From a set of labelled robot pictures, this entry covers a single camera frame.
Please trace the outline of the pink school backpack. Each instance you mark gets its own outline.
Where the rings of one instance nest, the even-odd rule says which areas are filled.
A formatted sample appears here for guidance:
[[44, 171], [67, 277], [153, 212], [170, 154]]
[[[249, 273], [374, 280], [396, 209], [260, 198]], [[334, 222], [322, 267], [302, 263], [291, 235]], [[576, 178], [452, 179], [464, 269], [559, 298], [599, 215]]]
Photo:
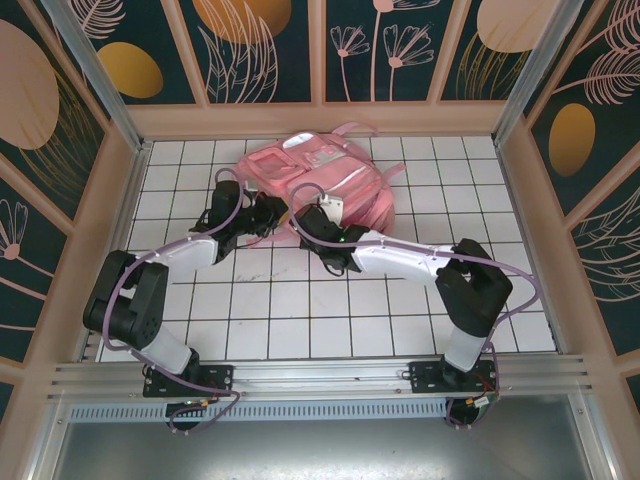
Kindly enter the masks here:
[[362, 225], [389, 234], [396, 217], [390, 182], [405, 166], [399, 162], [379, 170], [370, 153], [344, 137], [358, 126], [348, 122], [328, 133], [296, 133], [245, 154], [235, 171], [295, 210], [325, 195], [341, 198], [339, 226]]

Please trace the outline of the grey sheet metal panel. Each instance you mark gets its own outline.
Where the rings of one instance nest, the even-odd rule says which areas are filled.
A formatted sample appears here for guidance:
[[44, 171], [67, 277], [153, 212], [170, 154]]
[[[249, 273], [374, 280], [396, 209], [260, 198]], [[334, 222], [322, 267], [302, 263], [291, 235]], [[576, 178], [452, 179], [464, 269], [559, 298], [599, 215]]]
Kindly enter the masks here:
[[439, 418], [75, 424], [54, 480], [618, 480], [564, 396], [500, 401], [476, 427]]

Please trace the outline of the aluminium side rail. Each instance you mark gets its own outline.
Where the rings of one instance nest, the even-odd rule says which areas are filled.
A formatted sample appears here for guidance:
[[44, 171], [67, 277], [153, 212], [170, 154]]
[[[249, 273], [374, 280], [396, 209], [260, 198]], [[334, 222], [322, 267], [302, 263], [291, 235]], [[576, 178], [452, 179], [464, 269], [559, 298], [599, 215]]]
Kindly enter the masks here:
[[140, 149], [132, 157], [130, 170], [116, 209], [115, 220], [100, 259], [104, 259], [112, 250], [124, 249], [128, 245], [134, 210], [138, 202], [152, 147], [152, 141], [142, 140]]
[[523, 231], [527, 255], [532, 272], [540, 284], [541, 303], [550, 323], [558, 351], [567, 352], [567, 343], [559, 322], [555, 300], [554, 281], [550, 271], [545, 236], [555, 233], [556, 201], [546, 177], [544, 164], [528, 134], [513, 134], [498, 148], [497, 153], [507, 177], [509, 193]]

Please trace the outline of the long aluminium mounting rail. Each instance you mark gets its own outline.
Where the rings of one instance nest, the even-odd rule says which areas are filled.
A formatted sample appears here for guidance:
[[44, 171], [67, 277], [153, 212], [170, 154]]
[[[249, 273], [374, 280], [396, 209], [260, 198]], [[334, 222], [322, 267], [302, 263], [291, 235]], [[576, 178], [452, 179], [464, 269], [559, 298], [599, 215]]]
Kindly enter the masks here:
[[[243, 400], [325, 400], [407, 398], [401, 378], [409, 358], [238, 361], [233, 389]], [[588, 392], [594, 386], [578, 355], [499, 354], [501, 394], [545, 396]], [[60, 364], [46, 398], [64, 402], [141, 401], [144, 377], [139, 363]]]

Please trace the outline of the wall panel with orange oval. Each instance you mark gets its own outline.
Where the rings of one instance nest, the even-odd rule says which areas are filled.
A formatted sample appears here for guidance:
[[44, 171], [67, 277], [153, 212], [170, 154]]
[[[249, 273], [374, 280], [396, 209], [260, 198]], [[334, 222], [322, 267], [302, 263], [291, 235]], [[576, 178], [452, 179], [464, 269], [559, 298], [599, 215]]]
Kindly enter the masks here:
[[195, 102], [161, 0], [66, 0], [127, 105]]

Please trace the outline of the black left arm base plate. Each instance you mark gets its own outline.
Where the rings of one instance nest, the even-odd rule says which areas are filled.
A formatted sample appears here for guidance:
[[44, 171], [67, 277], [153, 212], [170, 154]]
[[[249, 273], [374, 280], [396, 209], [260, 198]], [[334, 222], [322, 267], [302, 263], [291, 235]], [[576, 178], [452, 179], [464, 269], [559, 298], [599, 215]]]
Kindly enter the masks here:
[[[201, 387], [224, 390], [224, 396], [233, 386], [234, 367], [231, 365], [188, 366], [180, 378]], [[195, 398], [210, 397], [210, 391], [188, 387], [176, 382], [157, 370], [144, 370], [142, 395], [145, 398]]]

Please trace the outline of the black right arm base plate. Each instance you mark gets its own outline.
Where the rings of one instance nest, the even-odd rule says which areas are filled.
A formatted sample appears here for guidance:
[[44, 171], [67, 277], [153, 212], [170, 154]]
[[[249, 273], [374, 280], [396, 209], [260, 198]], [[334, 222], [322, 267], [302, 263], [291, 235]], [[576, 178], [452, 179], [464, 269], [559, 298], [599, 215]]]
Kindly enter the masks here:
[[492, 360], [478, 360], [468, 372], [438, 361], [415, 361], [404, 372], [413, 393], [471, 394], [496, 390], [496, 369]]

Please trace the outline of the wall panel with pink flowers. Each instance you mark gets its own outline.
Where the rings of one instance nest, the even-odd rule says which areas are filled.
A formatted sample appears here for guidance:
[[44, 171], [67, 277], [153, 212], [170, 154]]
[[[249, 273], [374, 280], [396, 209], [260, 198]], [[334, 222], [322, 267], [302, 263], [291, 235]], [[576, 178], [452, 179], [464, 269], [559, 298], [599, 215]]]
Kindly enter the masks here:
[[451, 9], [451, 0], [326, 0], [325, 100], [426, 100]]

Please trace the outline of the aluminium corner post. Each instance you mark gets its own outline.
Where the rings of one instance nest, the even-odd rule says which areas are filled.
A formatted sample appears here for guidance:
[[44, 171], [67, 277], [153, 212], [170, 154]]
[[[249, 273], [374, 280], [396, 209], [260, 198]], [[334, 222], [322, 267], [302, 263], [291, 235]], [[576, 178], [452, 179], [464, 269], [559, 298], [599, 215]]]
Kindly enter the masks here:
[[126, 16], [124, 0], [38, 1], [126, 143], [139, 153], [143, 138], [92, 43], [93, 40], [106, 40], [121, 24]]
[[493, 128], [491, 137], [496, 149], [500, 150], [509, 139], [525, 106], [575, 24], [583, 4], [584, 0], [559, 0], [552, 11]]

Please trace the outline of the wall panel single flower outline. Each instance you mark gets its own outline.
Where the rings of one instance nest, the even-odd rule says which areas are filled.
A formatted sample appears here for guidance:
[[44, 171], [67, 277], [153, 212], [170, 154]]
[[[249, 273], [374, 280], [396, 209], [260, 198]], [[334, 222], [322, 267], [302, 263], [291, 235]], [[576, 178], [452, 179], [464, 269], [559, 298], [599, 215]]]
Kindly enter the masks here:
[[25, 361], [66, 240], [0, 178], [0, 358]]

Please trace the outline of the wall panel large peach oval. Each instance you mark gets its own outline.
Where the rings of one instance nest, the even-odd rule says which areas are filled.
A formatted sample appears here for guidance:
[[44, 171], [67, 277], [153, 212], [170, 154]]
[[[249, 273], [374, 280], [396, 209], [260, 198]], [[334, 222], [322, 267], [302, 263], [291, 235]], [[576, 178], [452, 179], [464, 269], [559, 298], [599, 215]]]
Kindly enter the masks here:
[[18, 0], [0, 0], [0, 154], [73, 219], [104, 135]]

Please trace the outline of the wall panel oval and feather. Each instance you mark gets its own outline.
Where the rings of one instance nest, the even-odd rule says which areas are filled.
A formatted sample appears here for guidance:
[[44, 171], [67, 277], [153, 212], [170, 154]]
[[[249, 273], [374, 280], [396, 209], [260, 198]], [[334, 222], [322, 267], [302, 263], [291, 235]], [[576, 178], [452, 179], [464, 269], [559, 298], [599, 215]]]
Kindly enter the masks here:
[[640, 0], [607, 0], [532, 126], [568, 214], [640, 142]]

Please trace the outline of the wall panel with peach oval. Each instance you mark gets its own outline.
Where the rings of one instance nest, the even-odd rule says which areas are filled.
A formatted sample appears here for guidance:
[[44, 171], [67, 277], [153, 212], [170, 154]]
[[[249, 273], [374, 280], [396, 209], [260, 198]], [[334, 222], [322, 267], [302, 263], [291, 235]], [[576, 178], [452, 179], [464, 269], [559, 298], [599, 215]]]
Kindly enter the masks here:
[[443, 101], [508, 98], [557, 0], [471, 0]]

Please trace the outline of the wall panel leaf outlines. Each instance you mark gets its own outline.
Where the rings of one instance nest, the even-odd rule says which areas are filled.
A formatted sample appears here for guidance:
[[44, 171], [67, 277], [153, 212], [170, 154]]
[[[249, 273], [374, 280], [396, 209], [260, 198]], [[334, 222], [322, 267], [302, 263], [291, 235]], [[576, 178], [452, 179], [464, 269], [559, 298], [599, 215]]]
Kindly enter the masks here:
[[606, 199], [572, 237], [615, 354], [640, 349], [640, 187]]

